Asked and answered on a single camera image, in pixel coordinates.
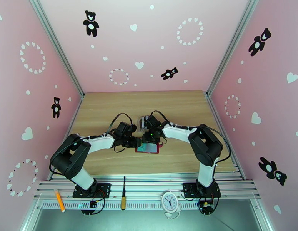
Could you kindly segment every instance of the clock face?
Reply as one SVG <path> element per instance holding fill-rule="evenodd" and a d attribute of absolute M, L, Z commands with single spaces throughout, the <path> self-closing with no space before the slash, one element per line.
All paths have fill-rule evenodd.
<path fill-rule="evenodd" d="M 177 209 L 177 200 L 176 197 L 173 194 L 166 194 L 163 197 L 162 203 L 164 207 L 169 211 L 174 211 Z"/>

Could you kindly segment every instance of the white clock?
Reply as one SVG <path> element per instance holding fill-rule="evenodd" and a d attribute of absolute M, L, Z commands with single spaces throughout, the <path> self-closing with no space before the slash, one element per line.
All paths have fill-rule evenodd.
<path fill-rule="evenodd" d="M 161 206 L 165 211 L 165 216 L 170 219 L 176 219 L 180 215 L 181 207 L 177 196 L 172 192 L 166 192 L 161 198 Z M 172 218 L 172 214 L 177 212 L 178 215 Z"/>

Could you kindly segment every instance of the pink wall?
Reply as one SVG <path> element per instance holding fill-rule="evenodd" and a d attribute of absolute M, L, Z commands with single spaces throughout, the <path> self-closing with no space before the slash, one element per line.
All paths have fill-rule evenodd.
<path fill-rule="evenodd" d="M 251 56 L 248 49 L 265 28 L 271 37 Z M 260 0 L 213 101 L 276 230 L 298 230 L 298 0 Z M 259 167 L 261 157 L 275 162 L 272 179 Z M 284 186 L 280 172 L 287 175 Z"/>
<path fill-rule="evenodd" d="M 19 230 L 79 101 L 29 0 L 0 0 L 0 230 Z"/>
<path fill-rule="evenodd" d="M 84 91 L 113 92 L 207 90 L 248 0 L 40 1 Z"/>

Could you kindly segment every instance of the wooden surface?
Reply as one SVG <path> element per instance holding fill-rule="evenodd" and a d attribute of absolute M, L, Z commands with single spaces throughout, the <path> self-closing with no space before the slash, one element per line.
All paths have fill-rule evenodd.
<path fill-rule="evenodd" d="M 140 116 L 149 115 L 154 110 L 161 111 L 175 124 L 206 124 L 218 129 L 202 91 L 115 92 L 87 93 L 71 133 L 99 135 L 106 132 L 113 118 L 121 112 L 127 113 L 136 124 Z M 158 113 L 154 116 L 163 122 Z M 113 128 L 120 121 L 129 123 L 129 119 L 121 115 Z M 141 137 L 142 133 L 136 131 L 133 135 Z M 84 167 L 92 175 L 198 172 L 199 161 L 190 144 L 176 139 L 167 140 L 168 143 L 160 148 L 159 154 L 135 153 L 132 148 L 121 153 L 115 153 L 113 148 L 93 152 L 87 156 Z M 224 145 L 220 159 L 227 155 Z M 234 170 L 231 159 L 220 162 L 216 168 L 219 172 Z"/>

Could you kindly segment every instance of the black teddy bear sticker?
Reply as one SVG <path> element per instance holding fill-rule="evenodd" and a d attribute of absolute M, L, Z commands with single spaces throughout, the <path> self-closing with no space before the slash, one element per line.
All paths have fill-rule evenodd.
<path fill-rule="evenodd" d="M 61 106 L 59 105 L 60 98 L 54 97 L 54 104 L 52 105 L 53 109 L 53 118 L 59 118 L 59 111 L 61 110 Z"/>
<path fill-rule="evenodd" d="M 265 41 L 268 40 L 271 37 L 271 33 L 268 30 L 268 28 L 266 28 L 263 33 L 261 34 L 261 36 L 256 36 L 254 38 L 254 43 L 249 47 L 249 52 L 251 52 L 251 56 L 254 56 L 255 54 L 257 54 L 257 52 L 260 50 L 262 51 L 265 45 Z"/>
<path fill-rule="evenodd" d="M 86 26 L 87 34 L 90 36 L 97 36 L 97 28 L 99 28 L 98 23 L 95 21 L 95 13 L 90 11 L 85 11 L 87 20 L 84 20 L 83 24 Z"/>
<path fill-rule="evenodd" d="M 266 172 L 266 176 L 270 179 L 276 178 L 276 180 L 282 185 L 285 185 L 285 181 L 288 178 L 285 173 L 277 170 L 277 166 L 274 161 L 269 162 L 266 158 L 261 157 L 259 162 L 260 168 Z"/>
<path fill-rule="evenodd" d="M 166 72 L 161 75 L 161 77 L 163 78 L 163 80 L 167 80 L 168 78 L 173 78 L 173 75 L 178 72 L 179 71 L 176 67 L 174 67 L 172 70 L 167 69 Z"/>

